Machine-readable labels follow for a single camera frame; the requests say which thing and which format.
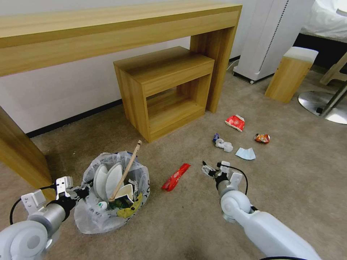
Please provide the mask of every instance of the transparent plastic bag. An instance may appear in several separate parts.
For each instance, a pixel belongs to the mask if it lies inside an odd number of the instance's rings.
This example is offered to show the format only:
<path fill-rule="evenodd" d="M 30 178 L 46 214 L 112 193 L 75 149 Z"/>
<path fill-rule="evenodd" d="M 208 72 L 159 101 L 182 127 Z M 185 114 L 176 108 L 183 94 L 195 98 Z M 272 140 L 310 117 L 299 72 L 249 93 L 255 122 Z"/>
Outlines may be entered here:
<path fill-rule="evenodd" d="M 109 170 L 113 165 L 120 162 L 123 169 L 126 168 L 131 158 L 130 153 L 127 151 L 118 153 L 102 153 L 95 158 L 89 167 L 83 174 L 83 181 L 81 187 L 85 186 L 88 181 L 92 180 L 95 175 L 95 171 L 101 164 L 105 164 Z M 137 191 L 134 191 L 134 205 L 128 209 L 116 208 L 113 210 L 102 210 L 98 203 L 102 201 L 91 188 L 89 195 L 85 199 L 81 199 L 75 207 L 74 218 L 76 225 L 80 232 L 84 234 L 97 234 L 112 231 L 125 225 L 130 218 L 132 218 L 136 212 L 146 202 L 149 193 L 149 173 L 146 166 L 143 166 L 135 159 L 130 171 L 127 175 L 127 179 L 135 181 L 138 185 Z"/>

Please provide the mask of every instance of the carpet floor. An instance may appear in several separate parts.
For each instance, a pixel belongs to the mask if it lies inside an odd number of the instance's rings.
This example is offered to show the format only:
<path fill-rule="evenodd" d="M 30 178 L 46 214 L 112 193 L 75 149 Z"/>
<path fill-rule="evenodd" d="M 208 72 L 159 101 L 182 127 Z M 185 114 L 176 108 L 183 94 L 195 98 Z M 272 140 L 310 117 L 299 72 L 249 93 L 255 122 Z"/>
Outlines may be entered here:
<path fill-rule="evenodd" d="M 223 219 L 215 182 L 201 172 L 202 160 L 212 166 L 225 160 L 242 169 L 249 179 L 248 196 L 258 209 L 307 240 L 322 259 L 347 259 L 347 128 L 312 115 L 297 101 L 300 92 L 335 92 L 338 83 L 323 86 L 322 74 L 311 70 L 291 102 L 282 104 L 264 97 L 271 77 L 251 85 L 230 71 L 217 113 L 207 111 L 152 143 L 126 120 L 121 105 L 32 139 L 46 155 L 52 177 L 72 176 L 75 185 L 100 153 L 132 151 L 138 139 L 143 140 L 139 161 L 150 173 L 149 199 L 125 226 L 86 235 L 71 215 L 45 259 L 262 258 L 242 228 Z M 245 118 L 242 133 L 224 123 L 234 114 Z M 215 133 L 232 143 L 231 153 L 214 146 Z M 271 142 L 255 142 L 256 133 L 268 133 Z M 235 156 L 239 147 L 252 147 L 256 159 Z M 183 163 L 191 167 L 176 188 L 161 190 Z M 3 164 L 0 172 L 2 230 L 8 226 L 12 204 L 33 188 Z M 244 188 L 243 180 L 240 190 Z M 19 205 L 14 221 L 25 218 Z"/>

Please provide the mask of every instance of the white plate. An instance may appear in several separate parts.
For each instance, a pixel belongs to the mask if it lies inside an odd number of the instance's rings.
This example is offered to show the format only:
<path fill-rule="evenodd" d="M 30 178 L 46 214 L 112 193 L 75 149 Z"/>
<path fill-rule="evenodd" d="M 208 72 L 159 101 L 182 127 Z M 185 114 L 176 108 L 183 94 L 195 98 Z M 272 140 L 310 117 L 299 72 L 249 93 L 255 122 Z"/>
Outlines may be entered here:
<path fill-rule="evenodd" d="M 112 196 L 113 192 L 115 191 L 118 183 L 122 179 L 123 176 L 123 167 L 120 162 L 116 163 L 107 174 L 107 180 L 106 180 L 106 198 L 108 199 Z"/>
<path fill-rule="evenodd" d="M 107 179 L 107 168 L 106 168 L 106 165 L 101 164 L 95 172 L 93 187 L 94 187 L 95 195 L 103 200 L 107 199 L 106 191 L 105 191 L 106 179 Z"/>

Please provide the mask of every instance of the red snack wrapper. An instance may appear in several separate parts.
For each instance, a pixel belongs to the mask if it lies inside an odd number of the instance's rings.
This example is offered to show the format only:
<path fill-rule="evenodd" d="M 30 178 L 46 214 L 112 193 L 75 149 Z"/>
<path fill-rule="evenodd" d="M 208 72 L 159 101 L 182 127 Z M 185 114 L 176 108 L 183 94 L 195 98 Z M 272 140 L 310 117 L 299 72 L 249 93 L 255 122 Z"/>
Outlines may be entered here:
<path fill-rule="evenodd" d="M 172 191 L 176 184 L 178 183 L 179 178 L 185 173 L 186 170 L 190 167 L 190 164 L 182 164 L 182 166 L 176 171 L 162 186 L 163 190 Z"/>
<path fill-rule="evenodd" d="M 268 134 L 256 134 L 254 140 L 260 143 L 269 143 L 270 136 Z"/>
<path fill-rule="evenodd" d="M 245 126 L 245 119 L 239 115 L 234 115 L 226 119 L 225 123 L 242 132 L 243 127 Z"/>

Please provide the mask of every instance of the wooden stick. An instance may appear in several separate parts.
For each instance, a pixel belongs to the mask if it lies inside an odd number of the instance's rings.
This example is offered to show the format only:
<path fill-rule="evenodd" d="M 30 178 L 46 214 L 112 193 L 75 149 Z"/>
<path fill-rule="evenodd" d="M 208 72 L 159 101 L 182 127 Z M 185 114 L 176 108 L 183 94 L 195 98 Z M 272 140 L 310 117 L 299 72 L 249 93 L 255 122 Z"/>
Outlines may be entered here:
<path fill-rule="evenodd" d="M 122 185 L 122 183 L 124 182 L 124 179 L 125 179 L 126 176 L 128 175 L 128 172 L 129 172 L 129 170 L 130 170 L 130 167 L 133 165 L 133 162 L 134 162 L 134 160 L 135 160 L 135 158 L 136 158 L 136 155 L 137 155 L 137 153 L 138 153 L 138 151 L 139 151 L 139 149 L 140 149 L 140 145 L 141 145 L 141 144 L 142 144 L 142 142 L 141 142 L 141 140 L 139 140 L 139 141 L 137 142 L 137 146 L 135 147 L 135 150 L 134 150 L 134 152 L 133 152 L 133 155 L 131 156 L 130 161 L 129 161 L 129 163 L 128 163 L 128 165 L 127 165 L 127 167 L 126 167 L 126 169 L 125 169 L 125 171 L 124 171 L 124 173 L 123 173 L 123 176 L 122 176 L 121 180 L 119 181 L 119 183 L 118 183 L 118 185 L 117 185 L 115 191 L 112 193 L 112 196 L 111 196 L 111 197 L 109 198 L 109 200 L 108 200 L 109 202 L 115 201 L 115 197 L 116 197 L 118 191 L 120 190 L 120 186 Z"/>

